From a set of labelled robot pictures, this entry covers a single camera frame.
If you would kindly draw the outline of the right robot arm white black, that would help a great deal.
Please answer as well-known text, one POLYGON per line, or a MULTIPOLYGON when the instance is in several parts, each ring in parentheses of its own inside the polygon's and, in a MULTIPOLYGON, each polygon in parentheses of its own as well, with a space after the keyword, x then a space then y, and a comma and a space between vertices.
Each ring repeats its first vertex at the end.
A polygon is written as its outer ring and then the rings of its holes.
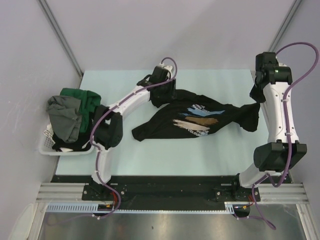
POLYGON ((277 60, 275 52, 263 52, 255 57, 255 79, 250 97, 260 104, 267 125, 267 143, 257 147, 253 153, 253 163, 237 174, 231 196, 242 201, 265 179, 272 179, 276 173, 281 177, 279 187, 302 157, 307 153, 307 146, 300 143, 296 133, 291 90, 292 70, 277 60))

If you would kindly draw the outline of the black printed t shirt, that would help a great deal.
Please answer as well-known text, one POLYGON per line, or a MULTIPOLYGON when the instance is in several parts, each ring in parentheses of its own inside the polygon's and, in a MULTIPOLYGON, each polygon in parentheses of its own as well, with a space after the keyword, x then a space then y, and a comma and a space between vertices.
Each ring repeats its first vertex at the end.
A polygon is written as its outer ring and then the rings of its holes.
POLYGON ((178 89, 174 100, 160 107, 149 121, 137 126, 131 133, 139 142, 149 139, 190 139, 214 134, 230 123, 238 124, 247 132, 255 132, 259 111, 259 103, 237 107, 178 89))

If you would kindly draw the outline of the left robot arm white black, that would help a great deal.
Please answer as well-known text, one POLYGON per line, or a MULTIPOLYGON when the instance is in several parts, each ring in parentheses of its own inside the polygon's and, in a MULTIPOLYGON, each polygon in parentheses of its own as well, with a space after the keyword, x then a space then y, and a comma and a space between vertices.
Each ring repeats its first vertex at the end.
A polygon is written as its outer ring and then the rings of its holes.
POLYGON ((106 184, 112 176, 111 152, 123 138, 123 124, 127 116, 141 105, 149 102, 156 90, 175 84, 177 67, 160 63, 152 74, 136 83, 133 90, 110 106, 101 105, 96 109, 90 144, 96 149, 96 160, 92 180, 97 183, 93 194, 100 200, 110 196, 111 188, 106 184))

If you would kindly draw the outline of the white plastic laundry basket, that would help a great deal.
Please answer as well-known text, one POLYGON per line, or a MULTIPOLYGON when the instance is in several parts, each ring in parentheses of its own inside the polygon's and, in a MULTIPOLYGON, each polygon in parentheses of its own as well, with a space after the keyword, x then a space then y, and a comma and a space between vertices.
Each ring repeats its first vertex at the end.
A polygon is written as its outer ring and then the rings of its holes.
POLYGON ((42 135, 38 144, 38 151, 46 156, 79 156, 87 155, 94 150, 94 147, 88 141, 79 150, 70 147, 59 147, 53 139, 54 131, 52 125, 49 123, 42 135))

